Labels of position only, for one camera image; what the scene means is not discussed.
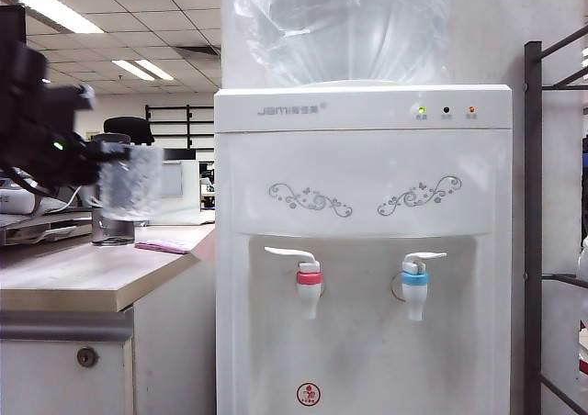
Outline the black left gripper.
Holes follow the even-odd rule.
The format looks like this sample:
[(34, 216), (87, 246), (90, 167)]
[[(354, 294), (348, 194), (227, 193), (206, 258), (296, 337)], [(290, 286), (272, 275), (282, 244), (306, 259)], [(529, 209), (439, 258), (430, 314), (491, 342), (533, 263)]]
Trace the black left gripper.
[(130, 160), (124, 142), (86, 142), (74, 130), (22, 129), (22, 187), (40, 196), (54, 196), (63, 185), (94, 185), (100, 163)]

